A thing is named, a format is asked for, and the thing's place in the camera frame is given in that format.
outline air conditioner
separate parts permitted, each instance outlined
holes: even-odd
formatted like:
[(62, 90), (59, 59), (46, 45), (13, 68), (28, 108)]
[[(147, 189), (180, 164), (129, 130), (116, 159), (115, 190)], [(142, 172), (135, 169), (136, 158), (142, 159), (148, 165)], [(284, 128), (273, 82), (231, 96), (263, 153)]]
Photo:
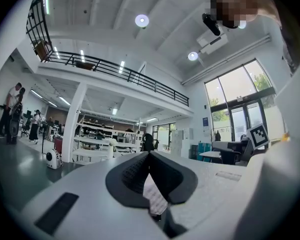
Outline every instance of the air conditioner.
[(207, 30), (196, 40), (202, 47), (200, 50), (202, 54), (211, 54), (228, 43), (228, 37), (222, 28), (220, 28), (220, 32), (221, 34), (216, 36), (210, 30)]

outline metal railing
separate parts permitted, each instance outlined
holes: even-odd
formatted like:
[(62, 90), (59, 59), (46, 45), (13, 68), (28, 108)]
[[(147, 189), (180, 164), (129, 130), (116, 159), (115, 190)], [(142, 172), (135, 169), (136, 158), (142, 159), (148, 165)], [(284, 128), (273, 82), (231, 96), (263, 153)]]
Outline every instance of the metal railing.
[(32, 0), (27, 22), (26, 34), (32, 48), (41, 61), (46, 61), (53, 51), (45, 17), (45, 0)]
[(93, 71), (101, 72), (113, 77), (120, 78), (129, 83), (135, 83), (138, 86), (148, 88), (149, 90), (162, 94), (166, 97), (174, 99), (186, 106), (189, 106), (189, 98), (180, 92), (160, 83), (144, 74), (134, 71), (130, 68), (120, 66), (119, 64), (107, 61), (101, 58), (96, 58), (88, 55), (82, 55), (79, 53), (65, 52), (65, 51), (52, 51), (44, 60), (44, 62), (55, 62), (64, 65), (70, 65), (73, 67)]

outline desk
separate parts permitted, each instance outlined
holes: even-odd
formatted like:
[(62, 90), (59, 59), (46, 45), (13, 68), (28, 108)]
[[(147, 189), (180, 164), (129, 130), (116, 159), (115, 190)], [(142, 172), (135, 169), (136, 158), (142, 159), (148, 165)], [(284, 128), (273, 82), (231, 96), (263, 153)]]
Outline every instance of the desk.
[(208, 152), (204, 152), (204, 153), (200, 153), (198, 154), (198, 158), (199, 157), (202, 157), (202, 160), (201, 159), (198, 159), (200, 161), (204, 161), (204, 162), (207, 162), (205, 161), (205, 158), (208, 159), (209, 163), (212, 163), (212, 160), (221, 160), (221, 155), (220, 155), (220, 152), (219, 151), (208, 151)]

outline glass door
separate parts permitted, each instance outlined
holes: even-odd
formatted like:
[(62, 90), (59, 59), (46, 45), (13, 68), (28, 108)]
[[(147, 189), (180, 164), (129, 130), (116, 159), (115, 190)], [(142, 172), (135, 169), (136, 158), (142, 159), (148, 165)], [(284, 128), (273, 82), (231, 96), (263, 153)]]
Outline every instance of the glass door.
[(230, 108), (230, 111), (233, 125), (232, 141), (239, 142), (241, 136), (247, 134), (247, 129), (264, 123), (258, 102)]

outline floor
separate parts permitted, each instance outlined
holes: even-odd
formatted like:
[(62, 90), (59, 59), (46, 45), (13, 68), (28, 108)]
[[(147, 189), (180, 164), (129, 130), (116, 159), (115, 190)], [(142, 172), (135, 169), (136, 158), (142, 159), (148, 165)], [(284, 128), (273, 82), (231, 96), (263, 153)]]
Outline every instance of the floor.
[[(81, 167), (79, 164), (64, 163), (57, 170), (48, 168), (46, 156), (41, 153), (41, 144), (35, 145), (28, 138), (22, 137), (16, 145), (6, 145), (5, 139), (0, 139), (0, 183), (3, 196), (18, 211), (40, 191)], [(48, 145), (49, 142), (44, 141), (46, 148), (43, 151), (50, 148)]]

